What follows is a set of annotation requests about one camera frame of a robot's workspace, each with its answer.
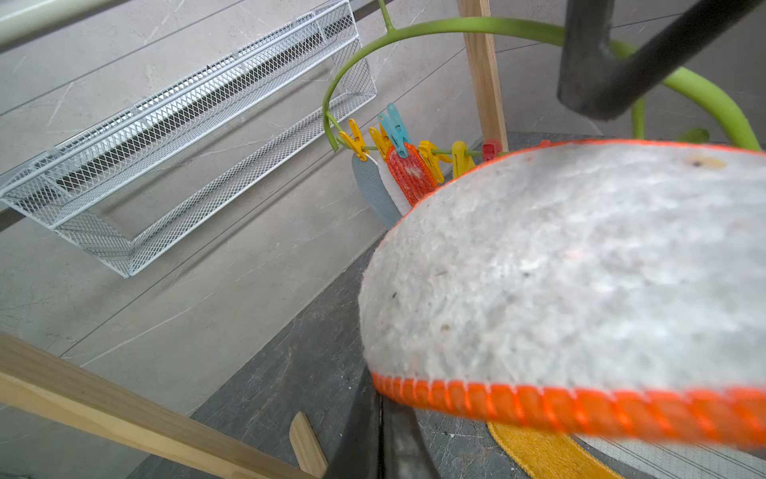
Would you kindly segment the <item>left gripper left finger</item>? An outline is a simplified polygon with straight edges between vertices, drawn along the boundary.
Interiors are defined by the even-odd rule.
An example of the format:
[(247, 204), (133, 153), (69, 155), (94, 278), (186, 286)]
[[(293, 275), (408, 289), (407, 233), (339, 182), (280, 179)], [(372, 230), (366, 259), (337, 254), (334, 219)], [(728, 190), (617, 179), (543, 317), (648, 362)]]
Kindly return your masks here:
[(368, 369), (361, 374), (338, 450), (324, 478), (379, 478), (381, 473), (381, 396)]

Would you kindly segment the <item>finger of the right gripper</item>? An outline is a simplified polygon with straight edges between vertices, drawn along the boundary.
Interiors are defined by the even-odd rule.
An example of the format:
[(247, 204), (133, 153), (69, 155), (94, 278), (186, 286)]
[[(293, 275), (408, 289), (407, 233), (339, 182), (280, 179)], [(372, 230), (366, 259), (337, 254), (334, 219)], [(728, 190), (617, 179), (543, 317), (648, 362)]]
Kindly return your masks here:
[(612, 42), (614, 2), (570, 1), (558, 99), (594, 120), (612, 120), (697, 55), (761, 3), (698, 1), (630, 53)]

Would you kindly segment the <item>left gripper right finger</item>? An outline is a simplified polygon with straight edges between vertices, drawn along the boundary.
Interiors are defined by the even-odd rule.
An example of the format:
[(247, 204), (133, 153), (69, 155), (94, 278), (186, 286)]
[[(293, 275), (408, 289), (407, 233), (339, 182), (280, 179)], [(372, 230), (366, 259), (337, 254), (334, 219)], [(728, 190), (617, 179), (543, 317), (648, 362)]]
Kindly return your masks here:
[(440, 478), (415, 410), (382, 398), (382, 477)]

